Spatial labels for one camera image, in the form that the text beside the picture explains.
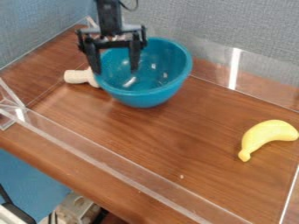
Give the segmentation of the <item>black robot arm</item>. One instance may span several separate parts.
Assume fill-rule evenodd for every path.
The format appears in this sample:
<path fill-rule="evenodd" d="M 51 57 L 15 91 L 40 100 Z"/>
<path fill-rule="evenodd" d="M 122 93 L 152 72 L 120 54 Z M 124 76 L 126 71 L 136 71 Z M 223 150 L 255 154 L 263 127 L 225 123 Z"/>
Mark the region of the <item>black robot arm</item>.
<path fill-rule="evenodd" d="M 147 46 L 146 27 L 142 24 L 126 24 L 122 18 L 122 9 L 130 9 L 122 0 L 95 0 L 98 6 L 96 28 L 76 30 L 79 50 L 86 54 L 88 65 L 95 74 L 102 74 L 100 51 L 110 48 L 127 48 L 131 72 L 139 68 L 142 50 Z"/>

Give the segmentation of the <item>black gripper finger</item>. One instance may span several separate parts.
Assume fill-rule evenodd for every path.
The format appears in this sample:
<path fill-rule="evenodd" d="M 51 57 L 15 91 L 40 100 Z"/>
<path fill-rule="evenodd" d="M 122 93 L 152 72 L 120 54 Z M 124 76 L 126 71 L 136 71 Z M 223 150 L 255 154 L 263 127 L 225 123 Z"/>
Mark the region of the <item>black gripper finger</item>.
<path fill-rule="evenodd" d="M 95 74 L 100 74 L 100 56 L 99 56 L 99 49 L 96 48 L 94 38 L 87 37 L 84 40 L 84 50 L 88 58 L 88 64 L 91 70 Z"/>
<path fill-rule="evenodd" d="M 140 36 L 138 33 L 134 34 L 132 40 L 130 42 L 130 63 L 131 63 L 131 72 L 134 73 L 138 70 L 138 63 L 140 60 Z"/>

